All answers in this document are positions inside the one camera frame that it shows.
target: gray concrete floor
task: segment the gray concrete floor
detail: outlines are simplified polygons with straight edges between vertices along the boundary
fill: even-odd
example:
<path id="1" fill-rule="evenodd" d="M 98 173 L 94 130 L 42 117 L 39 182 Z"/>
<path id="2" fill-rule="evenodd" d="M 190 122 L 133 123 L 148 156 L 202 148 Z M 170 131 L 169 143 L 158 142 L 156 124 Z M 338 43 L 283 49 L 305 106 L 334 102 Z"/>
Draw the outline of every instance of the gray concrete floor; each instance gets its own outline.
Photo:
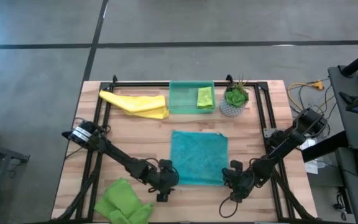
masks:
<path id="1" fill-rule="evenodd" d="M 90 44 L 102 0 L 0 0 L 0 44 Z M 100 42 L 358 40 L 358 1 L 110 0 Z M 50 218 L 89 49 L 0 50 L 0 145 L 31 155 L 0 194 L 0 223 Z M 98 49 L 90 80 L 310 82 L 358 45 Z M 304 88 L 306 105 L 323 92 Z M 334 101 L 328 104 L 328 111 Z M 331 135 L 343 129 L 337 108 Z M 312 177 L 318 215 L 341 221 L 335 187 Z M 354 217 L 349 215 L 349 222 Z"/>

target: succulent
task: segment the succulent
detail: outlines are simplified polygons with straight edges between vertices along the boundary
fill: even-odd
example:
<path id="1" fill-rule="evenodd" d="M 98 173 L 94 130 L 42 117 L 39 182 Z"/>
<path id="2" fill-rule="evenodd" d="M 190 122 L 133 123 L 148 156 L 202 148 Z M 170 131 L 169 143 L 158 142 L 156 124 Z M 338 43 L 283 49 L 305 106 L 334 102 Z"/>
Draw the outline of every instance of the succulent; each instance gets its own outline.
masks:
<path id="1" fill-rule="evenodd" d="M 226 93 L 224 94 L 226 103 L 236 108 L 240 108 L 242 105 L 248 102 L 248 92 L 243 89 L 244 84 L 245 83 L 241 79 L 227 89 Z"/>

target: potted plant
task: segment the potted plant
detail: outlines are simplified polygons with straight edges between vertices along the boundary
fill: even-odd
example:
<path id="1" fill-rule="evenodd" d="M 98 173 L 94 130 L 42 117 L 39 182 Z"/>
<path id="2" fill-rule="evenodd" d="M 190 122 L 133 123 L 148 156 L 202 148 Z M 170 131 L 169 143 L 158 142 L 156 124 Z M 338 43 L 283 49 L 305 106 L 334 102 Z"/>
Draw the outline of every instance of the potted plant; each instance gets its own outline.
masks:
<path id="1" fill-rule="evenodd" d="M 239 116 L 246 107 L 249 97 L 248 92 L 243 89 L 243 80 L 233 83 L 224 92 L 219 108 L 222 113 L 229 117 Z"/>

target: green towel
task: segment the green towel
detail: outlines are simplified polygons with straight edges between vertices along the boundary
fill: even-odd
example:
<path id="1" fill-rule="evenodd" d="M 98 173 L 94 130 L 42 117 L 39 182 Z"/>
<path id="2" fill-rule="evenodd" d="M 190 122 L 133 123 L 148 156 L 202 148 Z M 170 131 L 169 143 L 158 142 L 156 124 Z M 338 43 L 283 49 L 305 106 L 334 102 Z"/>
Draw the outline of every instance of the green towel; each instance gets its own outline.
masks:
<path id="1" fill-rule="evenodd" d="M 198 88 L 198 109 L 213 109 L 212 87 Z"/>
<path id="2" fill-rule="evenodd" d="M 147 224 L 153 212 L 152 205 L 143 205 L 126 179 L 110 185 L 94 209 L 113 224 Z"/>

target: green cloth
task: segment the green cloth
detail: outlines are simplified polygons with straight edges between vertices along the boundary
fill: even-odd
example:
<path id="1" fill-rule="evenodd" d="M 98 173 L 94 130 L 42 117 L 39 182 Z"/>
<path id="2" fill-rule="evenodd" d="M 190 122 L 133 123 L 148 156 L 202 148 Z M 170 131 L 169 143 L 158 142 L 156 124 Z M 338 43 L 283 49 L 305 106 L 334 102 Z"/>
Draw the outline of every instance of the green cloth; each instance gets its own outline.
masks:
<path id="1" fill-rule="evenodd" d="M 213 109 L 212 87 L 198 88 L 198 109 Z"/>
<path id="2" fill-rule="evenodd" d="M 147 224 L 153 206 L 143 205 L 126 179 L 115 181 L 94 209 L 113 224 Z"/>

